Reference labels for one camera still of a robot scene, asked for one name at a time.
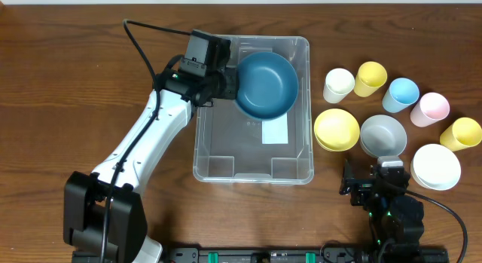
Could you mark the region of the white bowl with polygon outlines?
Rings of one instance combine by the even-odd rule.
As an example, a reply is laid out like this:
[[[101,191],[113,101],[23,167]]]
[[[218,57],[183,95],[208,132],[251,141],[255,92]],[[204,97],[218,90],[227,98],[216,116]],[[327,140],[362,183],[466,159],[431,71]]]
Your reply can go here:
[[[428,144],[418,149],[410,162],[410,173],[424,188],[446,191],[460,180],[461,165],[457,156],[439,144]]]

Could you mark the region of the grey bowl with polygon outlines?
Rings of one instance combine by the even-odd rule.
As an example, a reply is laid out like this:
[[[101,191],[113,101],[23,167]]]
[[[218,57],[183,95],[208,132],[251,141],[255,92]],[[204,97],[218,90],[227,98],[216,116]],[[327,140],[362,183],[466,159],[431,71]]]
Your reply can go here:
[[[361,126],[360,144],[371,157],[399,156],[407,146],[407,134],[393,117],[374,115]]]

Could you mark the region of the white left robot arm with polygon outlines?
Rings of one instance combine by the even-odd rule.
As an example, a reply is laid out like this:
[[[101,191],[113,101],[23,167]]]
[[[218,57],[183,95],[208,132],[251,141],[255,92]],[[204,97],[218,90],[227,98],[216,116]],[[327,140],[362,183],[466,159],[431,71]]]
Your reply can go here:
[[[238,71],[202,76],[167,66],[157,74],[144,111],[119,146],[89,175],[73,172],[64,188],[64,241],[80,249],[74,262],[157,262],[162,246],[148,237],[145,187],[176,135],[197,108],[235,99]]]

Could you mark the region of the clear plastic storage bin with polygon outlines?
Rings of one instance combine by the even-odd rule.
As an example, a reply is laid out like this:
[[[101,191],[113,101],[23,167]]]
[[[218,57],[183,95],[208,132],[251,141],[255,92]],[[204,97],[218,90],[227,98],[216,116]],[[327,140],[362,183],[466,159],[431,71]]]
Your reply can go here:
[[[256,182],[305,185],[314,177],[310,100],[310,43],[301,36],[229,35],[229,66],[249,54],[273,52],[297,73],[297,100],[286,113],[288,144],[261,141],[262,122],[234,101],[217,99],[197,111],[193,174],[201,182]]]

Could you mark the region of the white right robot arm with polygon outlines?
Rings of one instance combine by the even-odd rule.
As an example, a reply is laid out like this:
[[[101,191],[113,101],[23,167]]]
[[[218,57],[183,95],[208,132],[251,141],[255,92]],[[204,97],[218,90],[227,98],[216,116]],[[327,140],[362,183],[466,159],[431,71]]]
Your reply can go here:
[[[423,204],[406,195],[410,175],[397,157],[381,157],[371,177],[357,179],[348,162],[343,166],[341,195],[369,216],[373,246],[355,253],[356,262],[424,262],[419,239],[424,233]]]

